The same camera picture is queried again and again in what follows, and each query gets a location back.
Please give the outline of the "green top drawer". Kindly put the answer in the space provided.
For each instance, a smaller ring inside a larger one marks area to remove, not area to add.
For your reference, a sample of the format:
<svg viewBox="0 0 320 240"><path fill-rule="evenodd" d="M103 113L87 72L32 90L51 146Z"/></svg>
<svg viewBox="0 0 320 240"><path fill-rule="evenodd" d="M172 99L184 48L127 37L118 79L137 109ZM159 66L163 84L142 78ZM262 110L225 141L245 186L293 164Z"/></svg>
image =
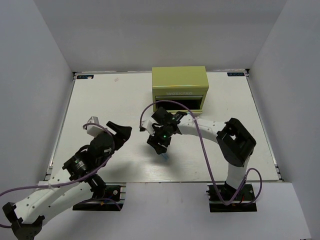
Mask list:
<svg viewBox="0 0 320 240"><path fill-rule="evenodd" d="M155 100L201 100L202 98L203 95L158 95Z"/></svg>

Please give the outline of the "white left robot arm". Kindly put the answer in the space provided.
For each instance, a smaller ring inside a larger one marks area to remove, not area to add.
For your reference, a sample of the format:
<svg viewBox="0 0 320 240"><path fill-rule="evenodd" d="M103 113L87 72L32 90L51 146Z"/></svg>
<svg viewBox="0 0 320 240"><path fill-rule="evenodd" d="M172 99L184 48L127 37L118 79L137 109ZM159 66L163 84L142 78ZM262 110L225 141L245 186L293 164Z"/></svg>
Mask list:
<svg viewBox="0 0 320 240"><path fill-rule="evenodd" d="M26 198L8 202L2 210L18 240L32 240L52 218L78 203L114 202L98 171L129 139L132 127L108 121L83 125L93 139L68 159L47 184L35 186Z"/></svg>

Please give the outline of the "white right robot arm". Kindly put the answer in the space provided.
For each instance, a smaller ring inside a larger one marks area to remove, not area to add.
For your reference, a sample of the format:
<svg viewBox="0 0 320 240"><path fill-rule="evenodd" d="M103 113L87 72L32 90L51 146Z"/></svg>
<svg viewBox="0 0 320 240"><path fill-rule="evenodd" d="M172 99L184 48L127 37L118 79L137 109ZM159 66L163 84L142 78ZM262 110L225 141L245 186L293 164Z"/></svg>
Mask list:
<svg viewBox="0 0 320 240"><path fill-rule="evenodd" d="M202 136L218 144L228 162L227 178L224 182L226 195L236 200L244 193L247 166L257 144L254 137L236 118L226 122L194 118L191 114L178 111L172 114L160 107L153 115L140 122L140 131L147 131L149 144L158 155L167 152L172 136Z"/></svg>

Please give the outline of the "green metal drawer chest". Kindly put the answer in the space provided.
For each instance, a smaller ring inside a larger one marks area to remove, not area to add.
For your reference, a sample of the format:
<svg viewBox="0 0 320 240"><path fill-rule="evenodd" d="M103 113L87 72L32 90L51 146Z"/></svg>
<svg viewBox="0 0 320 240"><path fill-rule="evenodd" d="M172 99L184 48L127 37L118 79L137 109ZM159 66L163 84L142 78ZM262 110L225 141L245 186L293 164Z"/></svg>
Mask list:
<svg viewBox="0 0 320 240"><path fill-rule="evenodd" d="M156 96L203 95L201 109L209 90L204 66L167 66L152 68L152 101Z"/></svg>

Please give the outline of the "left corner label sticker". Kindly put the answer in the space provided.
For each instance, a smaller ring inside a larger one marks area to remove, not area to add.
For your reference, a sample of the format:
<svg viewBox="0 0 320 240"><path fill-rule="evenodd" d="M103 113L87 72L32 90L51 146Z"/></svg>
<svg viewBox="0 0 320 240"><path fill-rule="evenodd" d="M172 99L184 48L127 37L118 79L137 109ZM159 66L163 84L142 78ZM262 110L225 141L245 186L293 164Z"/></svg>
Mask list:
<svg viewBox="0 0 320 240"><path fill-rule="evenodd" d="M77 80L88 80L88 79L93 79L93 78L94 78L93 74L77 75L76 76Z"/></svg>

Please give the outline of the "corner label sticker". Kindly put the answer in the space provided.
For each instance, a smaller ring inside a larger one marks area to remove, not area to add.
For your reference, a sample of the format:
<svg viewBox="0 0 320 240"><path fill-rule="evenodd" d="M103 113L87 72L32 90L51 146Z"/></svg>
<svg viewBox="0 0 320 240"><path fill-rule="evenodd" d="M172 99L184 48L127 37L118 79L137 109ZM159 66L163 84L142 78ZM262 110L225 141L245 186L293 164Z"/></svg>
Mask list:
<svg viewBox="0 0 320 240"><path fill-rule="evenodd" d="M88 79L93 79L93 78L94 78L93 74L77 75L76 76L77 80L88 80Z"/></svg>
<svg viewBox="0 0 320 240"><path fill-rule="evenodd" d="M228 77L244 77L244 72L227 72Z"/></svg>

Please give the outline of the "right corner label sticker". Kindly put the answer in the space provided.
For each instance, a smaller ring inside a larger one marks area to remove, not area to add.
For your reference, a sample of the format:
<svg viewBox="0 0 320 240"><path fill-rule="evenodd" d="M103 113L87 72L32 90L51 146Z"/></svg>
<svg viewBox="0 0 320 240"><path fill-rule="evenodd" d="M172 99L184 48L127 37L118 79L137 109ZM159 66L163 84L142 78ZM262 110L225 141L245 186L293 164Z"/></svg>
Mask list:
<svg viewBox="0 0 320 240"><path fill-rule="evenodd" d="M228 77L244 77L244 72L227 72Z"/></svg>

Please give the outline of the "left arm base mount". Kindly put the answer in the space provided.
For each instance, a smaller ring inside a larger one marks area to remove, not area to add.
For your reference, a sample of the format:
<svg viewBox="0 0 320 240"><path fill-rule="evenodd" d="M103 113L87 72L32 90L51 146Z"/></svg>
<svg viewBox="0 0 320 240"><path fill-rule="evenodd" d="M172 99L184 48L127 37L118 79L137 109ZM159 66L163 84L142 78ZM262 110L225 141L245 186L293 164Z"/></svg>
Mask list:
<svg viewBox="0 0 320 240"><path fill-rule="evenodd" d="M106 184L105 190L92 192L90 198L77 203L73 211L120 212L126 197L125 183Z"/></svg>

